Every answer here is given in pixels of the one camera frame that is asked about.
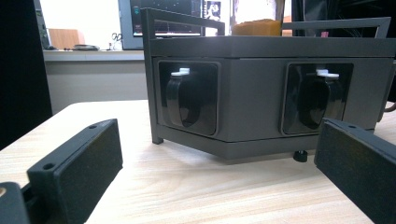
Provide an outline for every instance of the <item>transparent container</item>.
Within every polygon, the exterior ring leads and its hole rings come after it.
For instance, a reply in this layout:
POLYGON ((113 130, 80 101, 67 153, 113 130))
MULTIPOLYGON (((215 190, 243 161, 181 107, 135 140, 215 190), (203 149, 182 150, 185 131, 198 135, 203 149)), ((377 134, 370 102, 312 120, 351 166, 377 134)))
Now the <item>transparent container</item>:
POLYGON ((233 0, 232 35, 281 35, 285 0, 233 0))

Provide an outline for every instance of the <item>scissors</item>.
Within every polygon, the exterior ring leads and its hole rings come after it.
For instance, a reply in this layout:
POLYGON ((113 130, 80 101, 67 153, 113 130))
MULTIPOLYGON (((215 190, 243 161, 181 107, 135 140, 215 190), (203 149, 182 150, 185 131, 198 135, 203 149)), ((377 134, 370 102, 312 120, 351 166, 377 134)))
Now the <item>scissors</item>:
POLYGON ((113 33, 111 37, 113 38, 114 41, 122 40, 122 34, 113 33))

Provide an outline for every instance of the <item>wooden table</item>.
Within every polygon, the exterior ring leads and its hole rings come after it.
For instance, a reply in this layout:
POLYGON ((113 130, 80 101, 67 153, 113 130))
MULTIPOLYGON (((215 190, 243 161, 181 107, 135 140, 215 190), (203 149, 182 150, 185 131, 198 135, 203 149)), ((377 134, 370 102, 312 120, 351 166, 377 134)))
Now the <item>wooden table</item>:
MULTIPOLYGON (((375 134, 396 144, 395 113, 375 134)), ((151 143, 147 101, 70 105, 0 151, 0 182, 26 170, 83 128, 119 121, 123 169, 88 223, 371 223, 313 163, 292 154, 226 161, 164 141, 151 143)))

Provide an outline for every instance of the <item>monitor screen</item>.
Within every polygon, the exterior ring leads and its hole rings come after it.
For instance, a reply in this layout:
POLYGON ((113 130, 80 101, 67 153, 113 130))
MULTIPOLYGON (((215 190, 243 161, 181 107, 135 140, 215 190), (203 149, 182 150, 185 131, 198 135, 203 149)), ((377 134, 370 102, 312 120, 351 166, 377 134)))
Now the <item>monitor screen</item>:
MULTIPOLYGON (((151 7, 165 11, 202 17, 203 0, 119 0, 122 49, 143 49, 140 8, 151 7)), ((200 27, 155 22, 158 37, 201 35, 200 27)))

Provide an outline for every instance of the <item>black rubber foot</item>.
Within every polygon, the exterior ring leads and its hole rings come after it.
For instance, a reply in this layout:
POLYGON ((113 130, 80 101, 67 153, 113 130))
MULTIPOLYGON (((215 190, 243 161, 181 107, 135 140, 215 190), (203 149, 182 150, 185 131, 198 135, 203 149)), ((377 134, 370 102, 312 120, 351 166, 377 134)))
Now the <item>black rubber foot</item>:
POLYGON ((308 160, 308 153, 306 151, 295 151, 293 158, 295 161, 306 162, 308 160))

